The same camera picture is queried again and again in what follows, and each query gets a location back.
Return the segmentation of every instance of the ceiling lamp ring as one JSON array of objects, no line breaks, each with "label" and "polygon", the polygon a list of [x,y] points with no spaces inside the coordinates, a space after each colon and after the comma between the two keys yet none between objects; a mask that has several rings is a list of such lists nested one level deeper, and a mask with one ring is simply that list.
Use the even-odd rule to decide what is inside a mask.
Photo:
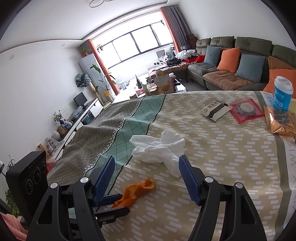
[{"label": "ceiling lamp ring", "polygon": [[104,2],[111,2],[113,0],[100,0],[100,1],[101,1],[101,3],[94,5],[94,2],[98,2],[98,0],[91,0],[91,2],[89,3],[89,6],[91,8],[95,8],[95,7],[101,6]]}]

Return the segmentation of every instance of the blue paper cup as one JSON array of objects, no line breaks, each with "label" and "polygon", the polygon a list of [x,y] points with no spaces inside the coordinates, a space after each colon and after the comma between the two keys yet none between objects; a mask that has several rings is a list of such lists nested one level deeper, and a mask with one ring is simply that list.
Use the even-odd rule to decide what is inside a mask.
[{"label": "blue paper cup", "polygon": [[287,111],[294,91],[292,83],[282,76],[277,76],[274,86],[274,108]]}]

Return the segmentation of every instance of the window frame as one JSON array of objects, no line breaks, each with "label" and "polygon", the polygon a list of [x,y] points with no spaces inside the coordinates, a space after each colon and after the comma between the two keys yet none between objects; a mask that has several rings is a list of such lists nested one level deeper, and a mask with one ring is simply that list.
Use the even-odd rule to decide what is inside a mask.
[{"label": "window frame", "polygon": [[[113,44],[113,41],[115,41],[115,40],[117,40],[117,39],[119,39],[119,38],[121,38],[121,37],[123,37],[123,36],[129,34],[129,35],[131,36],[131,38],[133,39],[133,41],[134,41],[134,43],[135,43],[135,45],[136,45],[137,50],[139,51],[139,54],[136,54],[136,55],[134,55],[134,56],[131,56],[131,57],[125,59],[125,60],[121,60],[119,54],[117,53],[117,55],[118,55],[118,57],[119,57],[119,59],[120,59],[120,62],[117,63],[117,64],[114,64],[113,66],[108,67],[108,68],[110,69],[110,68],[112,68],[112,67],[114,67],[114,66],[116,66],[116,65],[118,65],[118,64],[121,64],[121,63],[123,63],[123,62],[125,62],[125,61],[127,61],[127,60],[130,60],[131,58],[134,58],[134,57],[136,57],[136,56],[139,56],[139,55],[141,55],[141,54],[144,54],[144,53],[147,53],[147,52],[150,52],[150,51],[153,51],[153,50],[156,50],[156,49],[159,49],[159,48],[162,48],[162,47],[165,47],[165,46],[168,46],[168,45],[173,44],[173,42],[171,42],[171,43],[168,43],[168,44],[165,44],[165,45],[160,45],[159,39],[158,39],[156,33],[154,32],[154,29],[152,28],[152,25],[153,25],[153,24],[156,24],[156,23],[161,23],[161,21],[158,21],[158,22],[155,22],[155,23],[151,23],[151,24],[148,24],[148,25],[146,25],[146,26],[143,26],[143,27],[140,27],[140,28],[134,29],[133,31],[130,31],[130,32],[126,33],[126,34],[123,34],[123,35],[117,37],[116,39],[113,39],[113,40],[111,40],[110,42],[104,44],[104,45],[102,46],[102,47],[103,47],[103,51],[104,51],[104,46],[105,46],[105,45],[112,43],[112,45],[113,45],[113,47],[114,47],[114,49],[115,49],[115,51],[116,51],[116,53],[117,53],[117,50],[116,50],[116,48],[115,48],[115,46],[114,46],[114,44]],[[157,41],[158,46],[155,47],[155,48],[152,48],[152,49],[148,49],[148,50],[146,50],[146,51],[144,51],[144,52],[141,52],[140,49],[139,49],[139,47],[138,47],[138,45],[137,45],[137,43],[136,43],[136,41],[135,41],[135,38],[134,38],[132,32],[137,31],[137,30],[142,29],[142,28],[145,28],[145,27],[148,27],[148,26],[150,27],[150,29],[151,29],[151,31],[152,31],[152,33],[153,33],[153,35],[154,35],[154,37],[155,37],[155,39],[156,39],[156,41]]]}]

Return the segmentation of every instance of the snack bag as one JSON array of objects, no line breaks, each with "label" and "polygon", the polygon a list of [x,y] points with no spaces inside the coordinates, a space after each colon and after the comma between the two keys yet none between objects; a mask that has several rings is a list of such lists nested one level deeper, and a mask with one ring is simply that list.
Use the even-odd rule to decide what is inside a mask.
[{"label": "snack bag", "polygon": [[296,114],[264,106],[268,129],[273,134],[296,137]]},{"label": "snack bag", "polygon": [[158,86],[158,92],[163,94],[172,94],[174,93],[174,85],[169,74],[156,77],[153,79],[154,83]]},{"label": "snack bag", "polygon": [[226,114],[228,111],[232,109],[231,106],[227,104],[221,104],[218,101],[213,101],[205,108],[203,108],[200,113],[202,113],[205,117],[210,118],[213,121],[217,121],[220,117]]},{"label": "snack bag", "polygon": [[264,116],[260,107],[251,98],[231,104],[231,106],[232,110],[230,112],[237,123]]}]

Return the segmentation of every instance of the silver screw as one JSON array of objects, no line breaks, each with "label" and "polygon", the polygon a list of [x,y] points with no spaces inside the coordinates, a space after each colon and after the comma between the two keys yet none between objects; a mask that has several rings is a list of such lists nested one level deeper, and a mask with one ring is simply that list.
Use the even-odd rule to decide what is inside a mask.
[{"label": "silver screw", "polygon": [[207,183],[212,183],[212,182],[214,181],[214,179],[211,178],[211,177],[206,177],[206,178],[205,178],[205,181],[206,181]]},{"label": "silver screw", "polygon": [[80,179],[81,183],[87,183],[88,181],[89,181],[88,177],[83,177],[83,178]]},{"label": "silver screw", "polygon": [[52,184],[50,185],[50,187],[51,187],[52,189],[56,188],[56,187],[57,187],[57,183],[52,183]]},{"label": "silver screw", "polygon": [[243,185],[241,183],[236,183],[235,186],[239,189],[242,189],[243,188]]}]

